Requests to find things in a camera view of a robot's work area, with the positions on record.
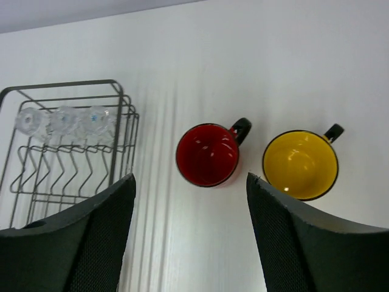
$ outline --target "yellow mug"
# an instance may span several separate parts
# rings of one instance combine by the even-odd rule
[[[331,143],[343,132],[336,123],[324,136],[305,130],[278,135],[263,154],[262,168],[267,181],[302,201],[325,195],[335,184],[339,172]]]

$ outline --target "white surface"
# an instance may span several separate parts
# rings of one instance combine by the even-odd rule
[[[245,180],[277,134],[344,126],[338,181],[310,204],[389,227],[388,19],[384,0],[209,0],[8,33],[0,87],[109,77],[133,96],[138,197],[122,291],[264,291]],[[185,182],[182,134],[242,116],[253,128],[237,182]]]
[[[0,0],[0,33],[201,0]]]

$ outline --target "cup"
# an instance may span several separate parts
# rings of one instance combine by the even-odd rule
[[[288,131],[274,138],[263,154],[267,181],[288,195],[309,201],[331,190],[339,163],[331,144],[344,132],[333,125],[324,136],[305,130]]]
[[[80,142],[84,135],[80,129],[81,111],[70,106],[60,106],[50,115],[52,139],[50,144]]]
[[[116,116],[112,110],[104,106],[91,106],[87,108],[81,118],[88,145],[109,144],[114,139],[114,122]]]
[[[50,120],[46,111],[36,108],[22,109],[16,117],[15,127],[40,142],[47,143],[50,140]]]
[[[176,151],[181,175],[199,187],[231,183],[239,172],[239,145],[250,129],[250,121],[243,117],[229,130],[215,123],[203,123],[188,130]]]

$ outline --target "black curved object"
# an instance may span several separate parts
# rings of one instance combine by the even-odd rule
[[[235,140],[238,145],[243,143],[247,135],[250,133],[251,127],[251,122],[245,117],[240,118],[232,125],[230,131],[235,134]]]
[[[344,220],[249,173],[247,200],[268,292],[389,291],[389,230]]]
[[[60,213],[0,231],[0,291],[116,291],[135,195],[127,175]]]

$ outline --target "mug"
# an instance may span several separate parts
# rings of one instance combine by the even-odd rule
[[[263,154],[267,181],[290,196],[309,201],[331,190],[339,163],[331,144],[344,132],[333,125],[324,136],[305,130],[288,131],[274,138]]]
[[[225,185],[227,180],[231,183],[239,172],[239,145],[250,129],[250,121],[243,117],[229,130],[215,123],[203,123],[188,130],[176,151],[181,175],[199,187]]]

